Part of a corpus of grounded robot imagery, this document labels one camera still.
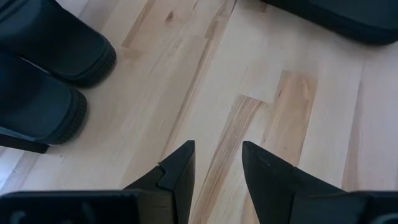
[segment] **wood grain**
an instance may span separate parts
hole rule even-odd
[[[368,48],[257,0],[58,1],[118,64],[81,90],[90,113],[72,141],[0,148],[2,194],[121,189],[188,139],[191,223],[258,222],[243,139],[347,190],[398,188],[397,44]]]
[[[280,76],[262,146],[294,166],[300,161],[316,90],[311,77],[290,71]]]
[[[127,37],[124,39],[122,43],[122,47],[130,47],[132,40],[135,38],[139,28],[141,27],[142,23],[144,22],[145,18],[147,17],[150,9],[154,5],[156,0],[147,0],[144,7],[141,9],[141,12],[138,15],[135,23],[132,25]]]
[[[191,223],[208,222],[209,216],[215,207],[216,199],[220,192],[226,190],[221,187],[227,178],[232,163],[235,157],[240,157],[241,155],[237,154],[237,152],[241,148],[243,137],[262,103],[246,96],[239,96],[234,103],[221,135],[220,143],[211,161],[198,201],[193,209]]]
[[[397,190],[398,46],[370,49],[363,68],[343,188],[345,190]]]

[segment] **black boot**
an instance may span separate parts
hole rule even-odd
[[[80,86],[100,81],[116,61],[109,41],[55,0],[0,3],[0,45]]]
[[[345,192],[251,142],[242,160],[260,224],[398,223],[398,192]]]
[[[64,143],[80,127],[86,107],[76,89],[16,55],[0,54],[0,145],[35,151],[28,141]]]
[[[366,44],[384,45],[398,40],[398,1],[262,1]]]

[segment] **chunky rubber sole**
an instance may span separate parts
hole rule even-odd
[[[116,51],[112,45],[106,41],[106,51],[101,60],[89,71],[81,74],[79,77],[61,77],[66,82],[76,86],[88,87],[93,86],[104,80],[112,71],[116,64]]]
[[[67,141],[69,141],[69,139],[71,139],[76,132],[79,130],[83,119],[86,115],[87,112],[87,99],[86,97],[81,94],[79,91],[77,91],[77,95],[79,97],[79,107],[75,113],[75,116],[73,117],[68,129],[65,131],[65,133],[58,138],[56,141],[50,143],[53,145],[57,145],[57,144],[63,144]]]

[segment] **wooden floor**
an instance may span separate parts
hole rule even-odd
[[[366,47],[257,0],[58,0],[114,72],[45,155],[0,148],[0,192],[121,189],[196,140],[190,223],[256,223],[241,143],[346,190],[398,189],[398,44]]]

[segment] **black shoe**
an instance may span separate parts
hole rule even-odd
[[[398,40],[398,1],[263,0],[366,44]]]
[[[0,134],[61,144],[80,127],[86,98],[29,62],[0,53]]]
[[[116,61],[109,41],[55,0],[0,3],[0,45],[79,86],[99,82]]]

